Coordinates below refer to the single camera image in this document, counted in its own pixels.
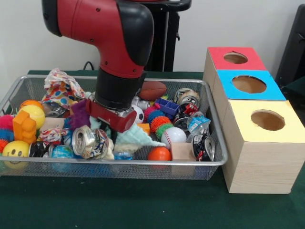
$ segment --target purple block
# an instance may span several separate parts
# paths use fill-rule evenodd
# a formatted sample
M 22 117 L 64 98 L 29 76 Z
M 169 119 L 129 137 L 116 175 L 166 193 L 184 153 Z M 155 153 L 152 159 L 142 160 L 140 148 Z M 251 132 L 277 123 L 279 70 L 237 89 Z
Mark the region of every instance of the purple block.
M 160 110 L 163 111 L 165 114 L 169 115 L 168 117 L 170 118 L 170 116 L 173 118 L 179 109 L 179 105 L 164 100 L 164 99 L 157 99 L 156 101 L 157 104 L 160 105 Z

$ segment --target wooden box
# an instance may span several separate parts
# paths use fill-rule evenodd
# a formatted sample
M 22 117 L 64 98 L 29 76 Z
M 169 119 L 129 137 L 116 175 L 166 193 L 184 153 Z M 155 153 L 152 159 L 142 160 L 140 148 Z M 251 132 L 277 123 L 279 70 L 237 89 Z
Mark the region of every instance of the wooden box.
M 217 70 L 266 70 L 262 60 L 251 47 L 209 47 L 203 80 L 213 92 Z
M 286 101 L 268 71 L 218 70 L 213 98 L 221 127 L 228 99 Z
M 223 133 L 230 193 L 291 192 L 305 160 L 305 128 L 288 101 L 229 100 Z

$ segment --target orange ball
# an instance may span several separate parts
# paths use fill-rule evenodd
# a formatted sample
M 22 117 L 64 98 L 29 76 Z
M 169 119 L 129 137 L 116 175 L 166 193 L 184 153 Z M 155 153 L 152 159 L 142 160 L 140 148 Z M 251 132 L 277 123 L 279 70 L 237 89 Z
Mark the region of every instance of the orange ball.
M 156 147 L 148 155 L 150 161 L 171 161 L 171 152 L 165 147 Z
M 27 106 L 27 105 L 35 105 L 35 106 L 38 106 L 41 110 L 43 110 L 43 107 L 42 107 L 41 103 L 39 103 L 38 101 L 33 100 L 33 99 L 29 99 L 29 100 L 26 100 L 23 103 L 21 103 L 19 109 L 21 109 L 21 108 L 23 108 L 24 106 Z

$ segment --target circular hole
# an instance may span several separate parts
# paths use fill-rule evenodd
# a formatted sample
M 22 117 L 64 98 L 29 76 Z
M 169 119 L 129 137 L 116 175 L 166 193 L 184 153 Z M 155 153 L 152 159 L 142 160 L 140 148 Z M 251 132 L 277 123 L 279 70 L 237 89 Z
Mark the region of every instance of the circular hole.
M 285 126 L 285 120 L 283 117 L 268 110 L 255 111 L 251 115 L 251 120 L 265 130 L 276 131 Z
M 232 82 L 238 90 L 250 94 L 262 93 L 267 88 L 267 85 L 263 81 L 249 75 L 237 76 Z
M 235 64 L 242 64 L 248 62 L 248 58 L 238 52 L 227 53 L 226 55 L 224 55 L 224 60 Z

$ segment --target plastic water bottle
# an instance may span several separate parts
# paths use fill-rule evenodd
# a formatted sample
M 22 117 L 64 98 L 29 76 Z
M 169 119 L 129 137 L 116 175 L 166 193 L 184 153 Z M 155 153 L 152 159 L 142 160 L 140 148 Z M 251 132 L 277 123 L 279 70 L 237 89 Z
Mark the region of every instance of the plastic water bottle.
M 206 118 L 200 111 L 192 114 L 186 122 L 187 129 L 191 133 L 186 142 L 192 142 L 193 138 L 199 133 L 209 131 L 209 124 L 211 120 Z

